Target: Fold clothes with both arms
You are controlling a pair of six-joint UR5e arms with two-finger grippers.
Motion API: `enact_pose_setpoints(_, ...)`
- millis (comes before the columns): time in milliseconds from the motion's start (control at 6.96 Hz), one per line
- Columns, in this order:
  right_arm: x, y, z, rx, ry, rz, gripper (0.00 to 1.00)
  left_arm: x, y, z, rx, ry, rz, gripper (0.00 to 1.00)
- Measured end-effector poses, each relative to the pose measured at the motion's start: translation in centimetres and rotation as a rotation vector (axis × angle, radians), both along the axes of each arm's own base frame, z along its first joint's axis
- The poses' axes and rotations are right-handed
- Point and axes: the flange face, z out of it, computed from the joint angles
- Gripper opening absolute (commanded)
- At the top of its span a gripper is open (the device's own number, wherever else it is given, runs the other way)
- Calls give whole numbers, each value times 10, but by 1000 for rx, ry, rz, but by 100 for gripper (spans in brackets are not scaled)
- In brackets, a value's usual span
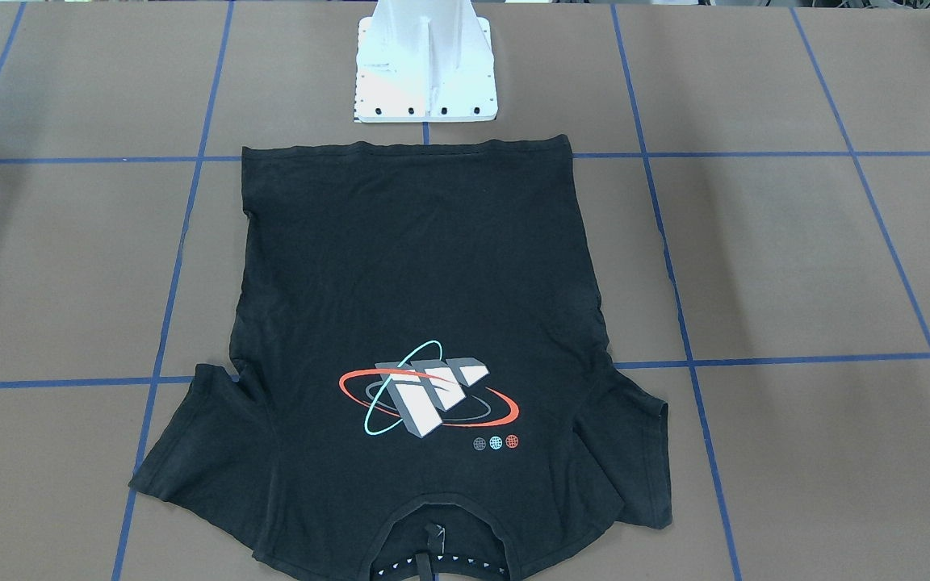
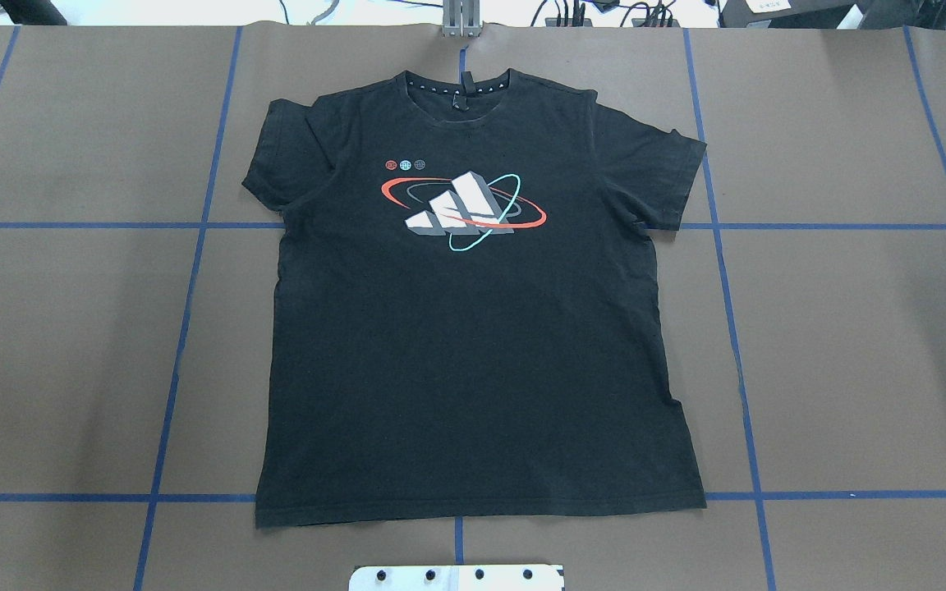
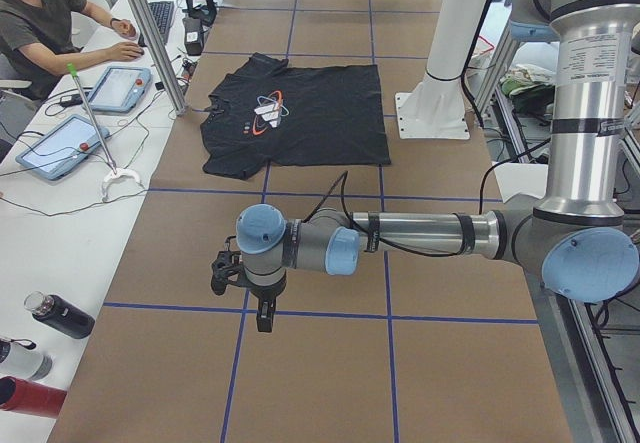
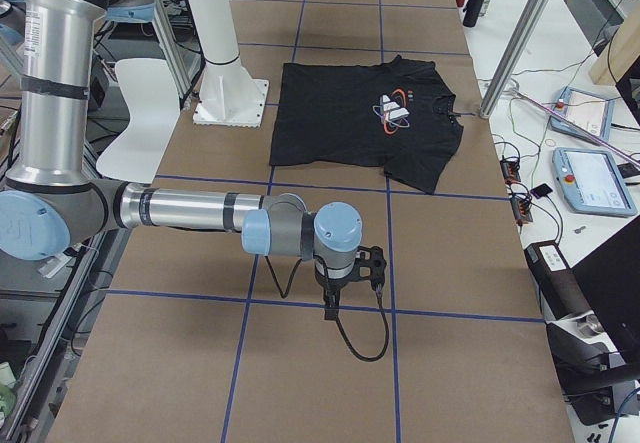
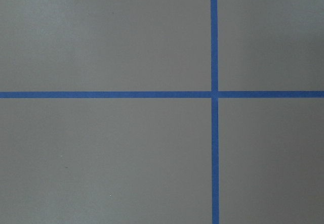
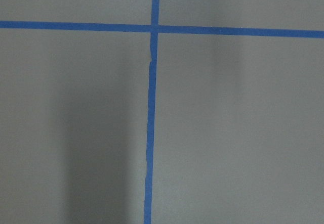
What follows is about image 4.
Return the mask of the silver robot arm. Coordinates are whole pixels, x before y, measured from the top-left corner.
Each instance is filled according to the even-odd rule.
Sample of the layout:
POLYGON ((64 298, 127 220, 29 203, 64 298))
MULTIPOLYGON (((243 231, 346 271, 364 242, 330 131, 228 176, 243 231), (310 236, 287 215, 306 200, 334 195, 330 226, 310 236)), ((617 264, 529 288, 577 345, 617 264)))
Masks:
POLYGON ((84 174, 94 25, 149 22, 155 0, 24 1, 20 150, 1 194, 2 250, 40 260, 100 232, 142 225, 237 233, 249 253, 313 261, 325 316, 335 319, 341 289, 361 280, 372 258, 351 205, 312 213, 293 194, 178 191, 84 174))

